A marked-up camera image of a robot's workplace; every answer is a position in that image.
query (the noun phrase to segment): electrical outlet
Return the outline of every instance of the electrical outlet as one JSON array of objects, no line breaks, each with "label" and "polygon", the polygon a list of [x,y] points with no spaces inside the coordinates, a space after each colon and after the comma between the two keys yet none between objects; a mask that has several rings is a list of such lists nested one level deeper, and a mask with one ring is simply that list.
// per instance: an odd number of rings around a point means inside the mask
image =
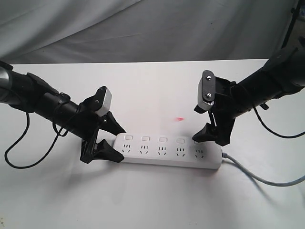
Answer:
[{"label": "electrical outlet", "polygon": [[113,148],[124,155],[126,163],[218,169],[222,161],[220,146],[197,143],[190,137],[122,133]]}]

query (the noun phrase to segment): red laser dot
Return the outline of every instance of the red laser dot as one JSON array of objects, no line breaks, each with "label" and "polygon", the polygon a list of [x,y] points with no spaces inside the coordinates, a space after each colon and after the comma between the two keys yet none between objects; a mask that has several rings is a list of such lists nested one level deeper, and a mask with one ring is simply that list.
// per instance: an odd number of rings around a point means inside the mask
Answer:
[{"label": "red laser dot", "polygon": [[176,122],[180,122],[180,121],[183,121],[183,120],[184,120],[184,118],[181,118],[181,117],[175,118],[175,121],[176,121]]}]

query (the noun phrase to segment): white backdrop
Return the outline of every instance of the white backdrop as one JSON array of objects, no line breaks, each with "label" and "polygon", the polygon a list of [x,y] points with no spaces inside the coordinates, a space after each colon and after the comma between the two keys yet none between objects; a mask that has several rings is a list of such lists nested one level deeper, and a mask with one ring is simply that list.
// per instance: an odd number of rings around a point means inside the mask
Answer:
[{"label": "white backdrop", "polygon": [[10,63],[268,58],[296,0],[0,0]]}]

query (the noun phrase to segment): table surface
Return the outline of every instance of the table surface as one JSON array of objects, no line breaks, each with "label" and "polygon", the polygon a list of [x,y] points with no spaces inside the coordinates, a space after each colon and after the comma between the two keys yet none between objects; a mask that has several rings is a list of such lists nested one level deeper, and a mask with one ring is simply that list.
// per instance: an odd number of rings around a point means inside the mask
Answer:
[{"label": "table surface", "polygon": [[[106,85],[113,112],[127,132],[192,136],[208,121],[193,111],[203,70],[240,81],[266,60],[16,65],[76,103]],[[262,118],[281,134],[304,130],[305,90],[268,102]],[[1,107],[0,149],[22,133],[25,114]],[[55,133],[31,114],[30,130],[9,155],[17,165],[38,160]],[[184,121],[175,122],[175,117]],[[114,139],[100,132],[99,139]],[[237,118],[231,144],[223,150],[257,175],[276,182],[305,173],[304,139],[280,139],[259,124],[253,111]],[[79,160],[80,140],[60,138],[50,155],[26,170],[0,157],[0,228],[185,229],[302,228],[305,184],[270,187],[255,183],[230,163],[217,171]]]}]

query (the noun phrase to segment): power strip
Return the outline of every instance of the power strip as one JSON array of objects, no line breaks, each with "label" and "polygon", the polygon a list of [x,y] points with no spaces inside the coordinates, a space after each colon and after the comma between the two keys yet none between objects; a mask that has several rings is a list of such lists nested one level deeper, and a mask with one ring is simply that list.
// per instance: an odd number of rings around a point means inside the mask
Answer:
[{"label": "power strip", "polygon": [[197,143],[190,137],[122,133],[113,148],[124,155],[126,163],[218,169],[222,162],[220,146]]}]

